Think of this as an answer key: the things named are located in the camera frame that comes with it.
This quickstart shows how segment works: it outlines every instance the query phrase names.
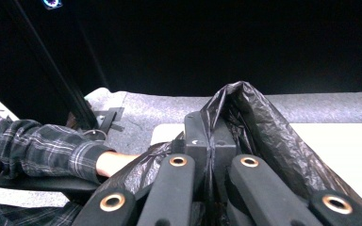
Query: metal grommet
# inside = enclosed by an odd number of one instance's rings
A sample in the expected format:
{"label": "metal grommet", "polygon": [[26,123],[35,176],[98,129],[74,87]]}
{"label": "metal grommet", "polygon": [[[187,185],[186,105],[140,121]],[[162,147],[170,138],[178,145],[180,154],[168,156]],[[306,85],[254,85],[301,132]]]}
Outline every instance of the metal grommet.
{"label": "metal grommet", "polygon": [[240,163],[242,163],[245,167],[255,168],[258,166],[258,161],[252,157],[243,157],[240,159]]}
{"label": "metal grommet", "polygon": [[122,208],[124,203],[125,203],[125,196],[122,193],[114,193],[104,197],[101,200],[100,206],[103,211],[111,212]]}
{"label": "metal grommet", "polygon": [[322,202],[332,211],[343,215],[348,215],[353,212],[352,206],[347,201],[337,196],[326,195],[322,197]]}
{"label": "metal grommet", "polygon": [[170,159],[170,164],[174,167],[182,167],[187,165],[187,159],[185,157],[177,156]]}

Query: shirt sleeve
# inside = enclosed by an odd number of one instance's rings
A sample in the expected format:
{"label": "shirt sleeve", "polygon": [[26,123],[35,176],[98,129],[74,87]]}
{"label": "shirt sleeve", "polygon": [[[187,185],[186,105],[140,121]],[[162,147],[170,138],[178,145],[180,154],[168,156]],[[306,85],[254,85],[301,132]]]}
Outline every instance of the shirt sleeve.
{"label": "shirt sleeve", "polygon": [[99,183],[96,161],[108,150],[67,127],[0,117],[0,173],[9,178],[73,175]]}

